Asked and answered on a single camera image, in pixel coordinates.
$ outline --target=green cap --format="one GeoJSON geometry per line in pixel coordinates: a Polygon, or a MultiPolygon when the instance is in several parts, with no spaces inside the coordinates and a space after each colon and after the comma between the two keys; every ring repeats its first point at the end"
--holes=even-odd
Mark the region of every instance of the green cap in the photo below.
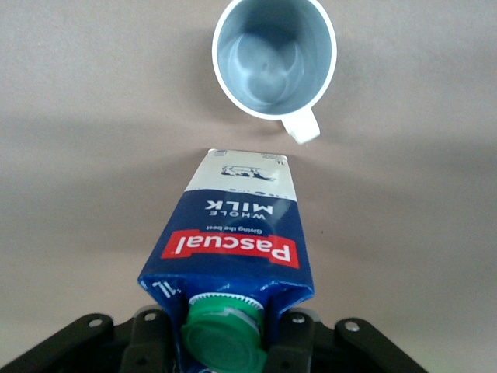
{"type": "Polygon", "coordinates": [[[241,298],[212,293],[198,298],[181,328],[188,351],[217,373],[262,373],[266,363],[262,311],[241,298]]]}

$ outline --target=mug rim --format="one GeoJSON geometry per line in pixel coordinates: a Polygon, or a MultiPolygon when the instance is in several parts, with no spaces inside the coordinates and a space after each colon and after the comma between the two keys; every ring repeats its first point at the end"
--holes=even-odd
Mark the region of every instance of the mug rim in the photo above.
{"type": "Polygon", "coordinates": [[[249,107],[247,107],[245,104],[243,104],[241,101],[239,101],[229,90],[229,88],[226,86],[226,83],[223,80],[221,70],[219,69],[219,63],[217,59],[217,45],[219,43],[219,36],[221,35],[221,29],[223,28],[224,22],[228,18],[228,16],[231,14],[233,9],[240,4],[241,2],[246,2],[246,1],[251,1],[251,0],[232,0],[226,9],[224,9],[223,13],[221,14],[221,17],[217,21],[216,29],[214,30],[214,36],[213,36],[213,41],[212,41],[212,62],[214,66],[214,73],[216,75],[217,81],[219,82],[219,85],[224,91],[224,94],[232,101],[238,108],[242,109],[248,114],[253,115],[254,117],[258,117],[261,119],[267,119],[267,120],[281,120],[284,117],[290,116],[293,113],[296,113],[301,110],[309,109],[312,108],[317,101],[320,100],[320,98],[323,97],[325,94],[326,90],[329,87],[330,82],[332,81],[333,74],[335,73],[335,67],[336,67],[336,58],[337,58],[337,46],[336,46],[336,35],[335,35],[335,30],[332,25],[332,21],[329,18],[328,13],[326,10],[323,8],[321,3],[319,3],[317,0],[305,0],[307,2],[310,2],[319,12],[323,20],[325,21],[326,27],[328,29],[328,33],[330,36],[330,44],[332,47],[332,57],[329,65],[329,70],[328,74],[326,75],[326,79],[324,80],[321,88],[319,91],[315,94],[315,96],[309,100],[308,103],[303,105],[302,107],[293,110],[289,113],[283,113],[283,114],[265,114],[261,113],[259,111],[253,110],[249,107]]]}

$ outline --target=white mug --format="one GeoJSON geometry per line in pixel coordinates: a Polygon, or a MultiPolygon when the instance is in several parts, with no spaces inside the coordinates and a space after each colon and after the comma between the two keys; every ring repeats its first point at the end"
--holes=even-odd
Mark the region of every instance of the white mug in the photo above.
{"type": "Polygon", "coordinates": [[[311,108],[332,80],[336,38],[316,0],[233,0],[214,31],[212,59],[240,109],[281,120],[299,144],[319,136],[311,108]]]}

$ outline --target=beige surface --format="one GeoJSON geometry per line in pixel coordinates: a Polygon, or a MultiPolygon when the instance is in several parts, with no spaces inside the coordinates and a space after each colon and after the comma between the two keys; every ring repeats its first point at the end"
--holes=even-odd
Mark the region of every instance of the beige surface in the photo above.
{"type": "Polygon", "coordinates": [[[151,303],[136,277],[182,190],[237,148],[289,155],[327,325],[495,371],[497,3],[323,1],[339,59],[304,146],[219,88],[227,2],[103,3],[0,3],[0,365],[151,303]]]}

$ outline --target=milk carton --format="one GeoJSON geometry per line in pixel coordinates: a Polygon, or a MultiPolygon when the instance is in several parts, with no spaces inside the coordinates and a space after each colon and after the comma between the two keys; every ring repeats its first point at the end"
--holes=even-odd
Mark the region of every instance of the milk carton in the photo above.
{"type": "Polygon", "coordinates": [[[260,373],[281,315],[314,294],[287,157],[210,150],[138,281],[181,372],[260,373]]]}

